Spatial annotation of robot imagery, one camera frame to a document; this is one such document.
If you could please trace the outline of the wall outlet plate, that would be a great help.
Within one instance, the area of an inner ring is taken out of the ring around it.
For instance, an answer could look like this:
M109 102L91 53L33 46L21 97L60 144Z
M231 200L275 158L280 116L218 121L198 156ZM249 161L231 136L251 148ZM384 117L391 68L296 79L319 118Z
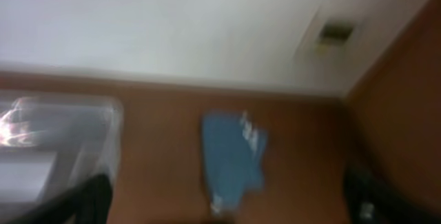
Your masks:
M315 40L314 50L317 53L343 53L356 25L344 21L328 21L320 29Z

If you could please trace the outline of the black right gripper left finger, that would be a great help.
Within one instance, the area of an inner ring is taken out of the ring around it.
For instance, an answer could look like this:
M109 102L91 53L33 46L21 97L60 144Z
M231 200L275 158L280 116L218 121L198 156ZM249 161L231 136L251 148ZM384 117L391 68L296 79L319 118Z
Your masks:
M106 224L112 198L110 179L98 174L8 224Z

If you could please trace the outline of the teal blue cloth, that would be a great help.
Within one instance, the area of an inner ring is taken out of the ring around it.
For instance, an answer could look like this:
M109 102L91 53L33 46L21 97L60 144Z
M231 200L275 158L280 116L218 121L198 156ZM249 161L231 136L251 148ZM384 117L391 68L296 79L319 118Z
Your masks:
M209 112L201 127L211 211L234 212L244 194L264 187L261 162L268 132L250 121L246 112Z

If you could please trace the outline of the clear plastic storage bin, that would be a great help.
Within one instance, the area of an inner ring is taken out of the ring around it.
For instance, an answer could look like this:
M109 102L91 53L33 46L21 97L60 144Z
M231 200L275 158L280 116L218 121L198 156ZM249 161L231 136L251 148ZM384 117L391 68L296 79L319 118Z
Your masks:
M1 222L98 174L115 184L122 105L111 97L1 91Z

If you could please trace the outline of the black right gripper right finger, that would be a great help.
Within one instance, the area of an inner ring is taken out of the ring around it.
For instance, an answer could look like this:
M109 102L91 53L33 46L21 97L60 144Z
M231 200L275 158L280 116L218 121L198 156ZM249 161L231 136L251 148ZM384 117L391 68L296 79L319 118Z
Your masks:
M347 168L343 194L349 218L358 224L440 224L440 215L416 205L371 174Z

